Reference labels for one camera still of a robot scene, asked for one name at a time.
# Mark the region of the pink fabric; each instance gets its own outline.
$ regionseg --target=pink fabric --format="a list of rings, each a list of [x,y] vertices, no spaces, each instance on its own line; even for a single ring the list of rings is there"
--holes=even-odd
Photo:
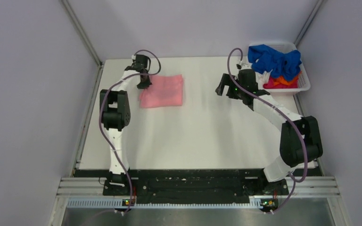
[[[152,85],[144,89],[140,95],[141,108],[182,106],[182,75],[150,77]]]

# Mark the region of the gray wall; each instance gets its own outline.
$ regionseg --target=gray wall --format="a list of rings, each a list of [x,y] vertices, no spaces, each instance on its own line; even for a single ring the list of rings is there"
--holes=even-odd
[[[293,42],[317,0],[70,0],[102,60],[227,56],[255,40]]]
[[[312,88],[302,93],[317,117],[324,168],[335,175],[355,225],[362,225],[362,1],[329,0],[299,50]]]
[[[0,225],[48,223],[95,73],[58,0],[0,0]]]

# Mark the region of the pile of clothes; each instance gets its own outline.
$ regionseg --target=pile of clothes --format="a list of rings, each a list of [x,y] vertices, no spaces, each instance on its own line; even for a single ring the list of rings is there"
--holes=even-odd
[[[252,63],[255,72],[270,73],[268,82],[263,85],[265,89],[292,89],[297,87],[300,71],[300,52],[293,50],[281,53],[266,46],[250,46],[247,59]]]

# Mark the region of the folded towel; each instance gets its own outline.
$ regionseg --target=folded towel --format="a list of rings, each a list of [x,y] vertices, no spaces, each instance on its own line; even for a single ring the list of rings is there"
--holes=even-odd
[[[287,81],[292,81],[299,74],[302,63],[299,51],[284,54],[266,45],[250,46],[247,59],[255,72],[271,72],[270,76],[275,79],[282,75]]]
[[[144,89],[140,95],[141,108],[182,106],[182,75],[150,77],[152,85]]]

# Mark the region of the blue cloth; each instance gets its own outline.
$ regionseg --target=blue cloth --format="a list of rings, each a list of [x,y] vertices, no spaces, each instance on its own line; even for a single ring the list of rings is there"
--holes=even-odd
[[[293,50],[284,54],[266,45],[250,46],[247,59],[252,63],[255,72],[263,74],[264,71],[272,70],[271,77],[276,79],[282,75],[287,81],[293,80],[299,74],[299,65],[302,63],[299,51]]]

